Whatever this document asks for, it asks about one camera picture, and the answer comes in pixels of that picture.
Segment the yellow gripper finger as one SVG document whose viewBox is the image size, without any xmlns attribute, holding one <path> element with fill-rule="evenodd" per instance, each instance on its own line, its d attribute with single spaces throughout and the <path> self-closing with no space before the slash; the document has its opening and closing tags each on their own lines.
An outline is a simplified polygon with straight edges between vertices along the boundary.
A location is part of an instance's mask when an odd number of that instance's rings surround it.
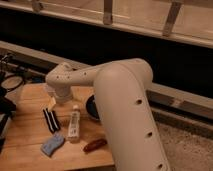
<svg viewBox="0 0 213 171">
<path fill-rule="evenodd" d="M 56 105 L 56 100 L 54 97 L 52 97 L 47 106 L 48 111 L 52 111 L 54 109 L 55 105 Z"/>
</svg>

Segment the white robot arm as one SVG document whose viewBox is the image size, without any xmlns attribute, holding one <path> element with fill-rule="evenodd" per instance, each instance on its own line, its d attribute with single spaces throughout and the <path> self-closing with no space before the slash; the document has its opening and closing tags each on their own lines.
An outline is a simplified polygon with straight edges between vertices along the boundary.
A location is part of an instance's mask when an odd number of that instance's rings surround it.
<svg viewBox="0 0 213 171">
<path fill-rule="evenodd" d="M 76 71 L 64 62 L 46 75 L 57 102 L 70 100 L 73 86 L 94 88 L 96 108 L 117 171 L 171 171 L 146 96 L 152 79 L 150 65 L 139 58 Z"/>
</svg>

